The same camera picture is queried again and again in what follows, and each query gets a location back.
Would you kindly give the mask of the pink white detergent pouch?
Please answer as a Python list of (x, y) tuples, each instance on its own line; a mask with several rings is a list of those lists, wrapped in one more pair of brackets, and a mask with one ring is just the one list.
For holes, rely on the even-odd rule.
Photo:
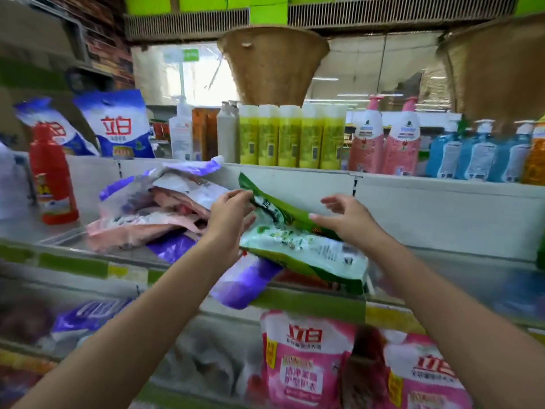
[(422, 334), (383, 330), (386, 396), (376, 409), (473, 409), (451, 366)]
[(269, 310), (261, 316), (261, 330), (262, 379), (273, 407), (341, 409), (341, 377), (356, 325)]

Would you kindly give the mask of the blue white detergent bag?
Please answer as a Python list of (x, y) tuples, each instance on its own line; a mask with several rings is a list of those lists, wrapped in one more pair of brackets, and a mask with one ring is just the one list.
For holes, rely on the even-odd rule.
[(44, 123), (52, 129), (52, 137), (68, 155), (100, 156), (99, 151), (72, 124), (51, 106), (50, 97), (38, 97), (13, 105), (17, 119), (33, 128)]
[(90, 91), (73, 102), (92, 129), (102, 157), (155, 158), (146, 103), (139, 89)]

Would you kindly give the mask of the white tall bottle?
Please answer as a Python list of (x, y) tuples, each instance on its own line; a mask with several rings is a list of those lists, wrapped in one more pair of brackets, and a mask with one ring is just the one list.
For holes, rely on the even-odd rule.
[(238, 108), (223, 101), (216, 116), (217, 154), (230, 164), (239, 162), (239, 116)]

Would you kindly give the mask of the white pump bottle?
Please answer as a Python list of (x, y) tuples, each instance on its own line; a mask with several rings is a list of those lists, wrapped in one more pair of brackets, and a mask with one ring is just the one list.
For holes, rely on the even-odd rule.
[(175, 115), (168, 119), (172, 157), (176, 160), (194, 160), (192, 106), (183, 95), (177, 100)]

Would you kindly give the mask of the woven brown basket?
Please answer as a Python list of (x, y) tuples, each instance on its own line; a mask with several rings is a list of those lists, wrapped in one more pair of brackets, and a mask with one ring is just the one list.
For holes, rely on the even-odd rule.
[(437, 54), (454, 112), (501, 123), (545, 114), (545, 11), (450, 33)]
[(321, 61), (330, 52), (326, 38), (292, 26), (235, 28), (216, 43), (244, 105), (301, 107)]

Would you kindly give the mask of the green white refill pouch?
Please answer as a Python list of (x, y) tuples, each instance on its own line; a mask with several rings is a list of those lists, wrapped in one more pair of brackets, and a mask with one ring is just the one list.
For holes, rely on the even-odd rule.
[(369, 261), (361, 251), (317, 225), (309, 213), (263, 192), (244, 173), (238, 183), (253, 193), (255, 206), (255, 222), (242, 234), (241, 248), (351, 295), (365, 293)]

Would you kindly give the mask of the person's right forearm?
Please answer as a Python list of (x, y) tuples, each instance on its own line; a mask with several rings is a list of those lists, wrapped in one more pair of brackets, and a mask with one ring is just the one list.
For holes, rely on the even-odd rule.
[(361, 248), (391, 280), (482, 409), (545, 409), (545, 347), (382, 230)]

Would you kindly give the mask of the pink pump bottle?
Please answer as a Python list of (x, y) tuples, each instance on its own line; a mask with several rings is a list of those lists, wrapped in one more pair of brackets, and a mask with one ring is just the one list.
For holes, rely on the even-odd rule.
[(380, 95), (370, 97), (363, 112), (355, 112), (352, 124), (355, 126), (348, 159), (348, 170), (378, 174), (382, 169), (384, 154), (384, 126), (379, 111)]
[(381, 174), (414, 176), (420, 150), (420, 121), (417, 96), (407, 98), (386, 139)]

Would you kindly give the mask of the white purple crumpled pouch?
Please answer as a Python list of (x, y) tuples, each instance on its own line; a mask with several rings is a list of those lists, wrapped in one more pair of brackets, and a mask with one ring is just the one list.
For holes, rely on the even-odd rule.
[(120, 179), (100, 193), (99, 209), (105, 216), (133, 214), (152, 204), (152, 192), (155, 189), (181, 194), (210, 209), (228, 190), (208, 181), (205, 176), (220, 170), (223, 163), (222, 156), (215, 156), (210, 161), (171, 162)]

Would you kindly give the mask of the red plastic bottle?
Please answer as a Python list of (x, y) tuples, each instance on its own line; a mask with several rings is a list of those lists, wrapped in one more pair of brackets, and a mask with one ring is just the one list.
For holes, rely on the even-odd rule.
[(37, 123), (32, 133), (29, 161), (41, 220), (46, 225), (76, 222), (79, 211), (63, 147), (46, 123)]

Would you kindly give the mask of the purple refill pouch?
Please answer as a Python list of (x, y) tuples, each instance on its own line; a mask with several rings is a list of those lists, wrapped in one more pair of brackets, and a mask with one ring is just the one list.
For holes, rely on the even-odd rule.
[[(173, 264), (199, 237), (183, 229), (174, 229), (148, 243), (146, 247), (167, 263)], [(254, 254), (243, 254), (215, 283), (209, 295), (223, 306), (245, 309), (259, 297), (283, 267)]]

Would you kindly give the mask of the metal vent grille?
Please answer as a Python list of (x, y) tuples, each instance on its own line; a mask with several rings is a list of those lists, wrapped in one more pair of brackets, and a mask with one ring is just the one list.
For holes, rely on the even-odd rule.
[(219, 11), (124, 17), (133, 42), (205, 40), (246, 26), (292, 26), (318, 32), (430, 29), (482, 23), (514, 13), (518, 0), (336, 0), (280, 7), (248, 6)]

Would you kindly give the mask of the person's left forearm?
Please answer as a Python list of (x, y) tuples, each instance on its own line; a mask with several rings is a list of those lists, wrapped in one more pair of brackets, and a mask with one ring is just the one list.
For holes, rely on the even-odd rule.
[(127, 409), (238, 257), (237, 242), (201, 239), (11, 409)]

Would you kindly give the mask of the orange yellow bottle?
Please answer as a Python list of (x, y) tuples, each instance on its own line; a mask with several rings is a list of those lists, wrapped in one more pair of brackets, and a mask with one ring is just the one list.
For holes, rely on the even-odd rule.
[(535, 124), (521, 183), (545, 186), (545, 114)]

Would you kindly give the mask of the person's left hand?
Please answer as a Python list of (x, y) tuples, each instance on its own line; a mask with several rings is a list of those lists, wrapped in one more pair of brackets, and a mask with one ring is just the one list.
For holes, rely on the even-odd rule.
[(206, 267), (223, 274), (238, 261), (240, 224), (243, 214), (254, 211), (253, 192), (233, 190), (222, 194), (212, 205), (208, 227), (196, 247)]

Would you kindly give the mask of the white metal store shelf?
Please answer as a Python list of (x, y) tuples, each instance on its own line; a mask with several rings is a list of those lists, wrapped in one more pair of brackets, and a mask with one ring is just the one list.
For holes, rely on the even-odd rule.
[[(67, 160), (81, 221), (47, 226), (36, 212), (2, 221), (0, 289), (14, 294), (26, 284), (57, 302), (67, 302), (69, 295), (72, 299), (76, 295), (134, 297), (146, 288), (144, 270), (150, 285), (168, 264), (145, 247), (94, 253), (85, 242), (84, 225), (98, 216), (99, 192), (107, 185), (176, 161), (115, 162), (82, 156)], [(227, 163), (207, 179), (231, 189), (238, 186), (240, 173), (263, 192), (321, 215), (327, 211), (320, 199), (352, 193), (386, 232), (437, 273), (501, 311), (545, 345), (545, 272), (535, 266), (545, 235), (545, 187)], [(235, 357), (235, 366), (246, 357), (247, 348), (261, 348), (263, 309), (285, 308), (405, 333), (422, 332), (374, 265), (367, 275), (367, 298), (271, 282), (240, 311), (207, 299), (191, 326), (214, 333), (225, 353)]]

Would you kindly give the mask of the person's right hand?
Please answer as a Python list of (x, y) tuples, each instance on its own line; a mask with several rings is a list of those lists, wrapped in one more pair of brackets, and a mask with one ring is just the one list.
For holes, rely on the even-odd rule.
[(388, 240), (388, 234), (356, 198), (338, 193), (324, 197), (321, 203), (331, 215), (338, 215), (338, 229), (334, 232), (364, 254), (371, 255), (374, 249)]

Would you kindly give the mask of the pink crumpled refill pouch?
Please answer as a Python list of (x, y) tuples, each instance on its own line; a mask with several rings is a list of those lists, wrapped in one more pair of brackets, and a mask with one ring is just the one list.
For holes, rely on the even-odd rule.
[(155, 187), (152, 206), (134, 214), (105, 217), (86, 227), (87, 243), (97, 253), (130, 250), (176, 230), (204, 233), (210, 210), (186, 194)]

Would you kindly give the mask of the dark red pouch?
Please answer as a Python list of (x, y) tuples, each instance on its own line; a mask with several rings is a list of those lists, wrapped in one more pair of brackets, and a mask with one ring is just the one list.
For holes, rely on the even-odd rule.
[(342, 409), (380, 409), (387, 398), (385, 338), (378, 328), (360, 325), (341, 377)]

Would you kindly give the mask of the white plastic bag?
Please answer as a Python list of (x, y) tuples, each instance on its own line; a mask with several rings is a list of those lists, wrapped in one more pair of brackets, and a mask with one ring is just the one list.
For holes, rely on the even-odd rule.
[(15, 154), (0, 142), (0, 220), (19, 218), (30, 208), (30, 189)]

